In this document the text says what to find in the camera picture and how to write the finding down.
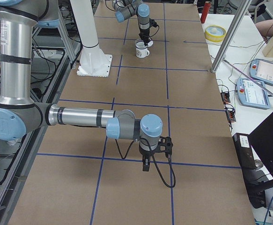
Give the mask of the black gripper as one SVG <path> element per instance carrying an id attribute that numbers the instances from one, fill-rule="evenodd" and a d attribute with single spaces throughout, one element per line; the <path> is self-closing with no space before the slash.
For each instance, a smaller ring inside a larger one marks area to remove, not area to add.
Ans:
<path id="1" fill-rule="evenodd" d="M 147 46 L 148 42 L 151 41 L 150 28 L 140 29 L 140 38 L 144 41 L 145 46 Z"/>
<path id="2" fill-rule="evenodd" d="M 142 162 L 143 162 L 142 170 L 144 172 L 149 172 L 150 160 L 153 155 L 153 151 L 140 149 L 140 153 L 142 155 Z"/>

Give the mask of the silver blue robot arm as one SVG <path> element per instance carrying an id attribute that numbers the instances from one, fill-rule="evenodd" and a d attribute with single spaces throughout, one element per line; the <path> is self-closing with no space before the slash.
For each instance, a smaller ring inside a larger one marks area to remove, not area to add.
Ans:
<path id="1" fill-rule="evenodd" d="M 115 17 L 119 23 L 137 16 L 139 26 L 139 37 L 145 46 L 151 41 L 150 38 L 150 10 L 149 6 L 142 0 L 113 0 L 112 7 L 115 10 Z"/>
<path id="2" fill-rule="evenodd" d="M 12 141 L 57 124 L 105 128 L 108 138 L 138 142 L 143 170 L 148 171 L 165 144 L 159 116 L 138 120 L 129 110 L 61 107 L 30 97 L 33 28 L 59 24 L 56 0 L 0 0 L 0 139 Z"/>

